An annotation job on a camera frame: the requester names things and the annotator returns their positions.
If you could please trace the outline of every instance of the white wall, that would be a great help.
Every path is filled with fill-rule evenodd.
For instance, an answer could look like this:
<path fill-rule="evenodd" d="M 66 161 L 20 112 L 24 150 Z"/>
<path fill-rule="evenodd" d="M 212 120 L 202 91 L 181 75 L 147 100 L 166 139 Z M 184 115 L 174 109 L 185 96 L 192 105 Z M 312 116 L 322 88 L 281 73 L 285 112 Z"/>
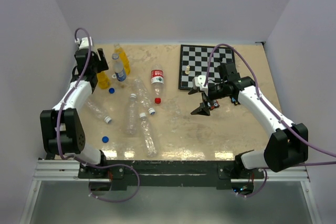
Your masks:
<path fill-rule="evenodd" d="M 290 0 L 266 42 L 281 108 L 336 153 L 336 0 Z M 312 149 L 309 161 L 334 158 Z M 336 166 L 308 170 L 323 223 L 335 223 Z"/>
<path fill-rule="evenodd" d="M 0 6 L 0 223 L 17 223 L 45 155 L 39 114 L 65 92 L 75 47 L 55 0 Z"/>
<path fill-rule="evenodd" d="M 289 0 L 56 0 L 98 42 L 265 41 Z"/>

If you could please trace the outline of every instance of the plastic bottle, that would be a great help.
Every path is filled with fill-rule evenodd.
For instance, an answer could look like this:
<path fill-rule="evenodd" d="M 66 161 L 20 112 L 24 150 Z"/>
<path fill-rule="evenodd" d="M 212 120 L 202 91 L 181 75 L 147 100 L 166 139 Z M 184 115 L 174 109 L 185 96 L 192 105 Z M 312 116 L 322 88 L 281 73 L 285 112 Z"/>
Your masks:
<path fill-rule="evenodd" d="M 110 124 L 112 122 L 112 119 L 109 116 L 107 110 L 97 105 L 94 101 L 92 101 L 92 99 L 89 98 L 85 105 L 96 116 L 96 118 L 103 120 L 107 124 Z"/>
<path fill-rule="evenodd" d="M 154 102 L 156 104 L 161 103 L 161 97 L 163 93 L 163 70 L 161 65 L 154 65 L 151 72 L 151 83 L 153 92 L 155 94 Z"/>
<path fill-rule="evenodd" d="M 98 86 L 101 89 L 107 89 L 111 85 L 111 81 L 106 75 L 105 71 L 97 73 L 97 79 L 98 79 Z"/>
<path fill-rule="evenodd" d="M 140 113 L 141 129 L 145 138 L 145 144 L 147 148 L 148 157 L 154 157 L 157 155 L 157 151 L 153 140 L 152 126 L 145 113 Z"/>
<path fill-rule="evenodd" d="M 150 115 L 154 115 L 155 109 L 153 108 L 153 103 L 150 99 L 150 95 L 140 78 L 134 80 L 133 89 L 136 92 L 142 106 L 144 106 L 144 108 L 148 110 Z"/>
<path fill-rule="evenodd" d="M 119 43 L 114 44 L 114 53 L 119 53 L 119 57 L 122 60 L 122 63 L 124 64 L 124 69 L 127 75 L 130 74 L 131 72 L 131 68 L 130 68 L 130 62 L 127 58 L 127 55 L 124 51 L 124 49 L 122 49 L 122 47 L 119 45 Z"/>
<path fill-rule="evenodd" d="M 127 105 L 126 117 L 125 117 L 125 131 L 129 135 L 137 133 L 138 125 L 138 104 L 137 95 L 131 94 L 130 100 Z"/>
<path fill-rule="evenodd" d="M 124 81 L 126 80 L 126 73 L 124 69 L 124 65 L 122 61 L 120 60 L 119 54 L 112 54 L 113 59 L 113 70 L 115 72 L 115 75 L 117 76 L 118 81 Z"/>

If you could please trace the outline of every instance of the wooden tabletop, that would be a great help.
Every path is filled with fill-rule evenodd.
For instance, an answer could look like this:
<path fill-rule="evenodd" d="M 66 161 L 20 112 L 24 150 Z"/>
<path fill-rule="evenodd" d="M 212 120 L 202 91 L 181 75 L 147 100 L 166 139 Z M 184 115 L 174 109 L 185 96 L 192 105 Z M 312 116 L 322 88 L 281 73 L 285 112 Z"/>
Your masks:
<path fill-rule="evenodd" d="M 108 159 L 233 160 L 236 154 L 265 148 L 268 137 L 261 125 L 245 107 L 234 106 L 230 98 L 220 99 L 220 108 L 213 110 L 211 116 L 190 115 L 199 106 L 202 97 L 200 93 L 188 95 L 178 89 L 180 45 L 121 46 L 131 64 L 126 87 L 120 87 L 116 79 L 111 79 L 111 87 L 116 90 L 114 94 L 97 86 L 92 95 L 99 105 L 109 111 L 113 122 L 107 125 L 97 120 L 85 106 L 80 111 L 86 141 L 103 150 Z M 280 109 L 262 45 L 233 46 L 254 70 L 263 94 Z M 112 76 L 113 45 L 96 45 L 96 48 L 103 48 L 110 67 L 107 74 Z M 250 76 L 244 63 L 235 57 L 240 76 Z M 164 69 L 165 94 L 162 103 L 155 106 L 156 114 L 148 115 L 158 146 L 158 155 L 149 158 L 140 129 L 134 137 L 124 133 L 124 115 L 133 92 L 130 85 L 133 79 L 140 77 L 152 91 L 150 73 L 155 63 L 160 63 Z M 145 109 L 139 106 L 140 112 L 145 112 Z M 102 142 L 103 136 L 109 138 L 108 143 Z"/>

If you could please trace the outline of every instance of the black base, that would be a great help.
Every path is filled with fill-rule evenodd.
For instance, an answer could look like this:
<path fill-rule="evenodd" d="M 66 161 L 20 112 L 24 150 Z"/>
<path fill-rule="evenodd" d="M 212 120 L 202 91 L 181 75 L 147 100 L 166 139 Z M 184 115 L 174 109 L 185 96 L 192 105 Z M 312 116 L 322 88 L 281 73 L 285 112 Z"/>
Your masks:
<path fill-rule="evenodd" d="M 167 187 L 215 187 L 219 190 L 232 190 L 232 178 L 250 177 L 263 178 L 264 174 L 257 170 L 240 173 L 239 177 L 233 173 L 233 161 L 119 161 L 108 160 L 107 165 L 126 164 L 132 166 L 140 175 L 141 186 L 167 186 Z M 93 168 L 83 167 L 78 178 L 97 179 L 108 178 L 108 171 L 112 173 L 112 190 L 126 190 L 128 186 L 136 186 L 138 181 L 133 171 L 120 167 L 109 170 L 100 170 L 98 175 Z"/>

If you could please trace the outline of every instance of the blue bottle cap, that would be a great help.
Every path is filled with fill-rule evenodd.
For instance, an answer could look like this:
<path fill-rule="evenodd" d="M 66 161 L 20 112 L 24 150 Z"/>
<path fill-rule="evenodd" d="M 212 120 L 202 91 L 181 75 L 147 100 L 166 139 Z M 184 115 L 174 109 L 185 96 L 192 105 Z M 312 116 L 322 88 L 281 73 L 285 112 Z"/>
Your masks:
<path fill-rule="evenodd" d="M 107 143 L 109 141 L 109 138 L 107 136 L 103 136 L 101 140 L 103 141 L 103 143 Z"/>

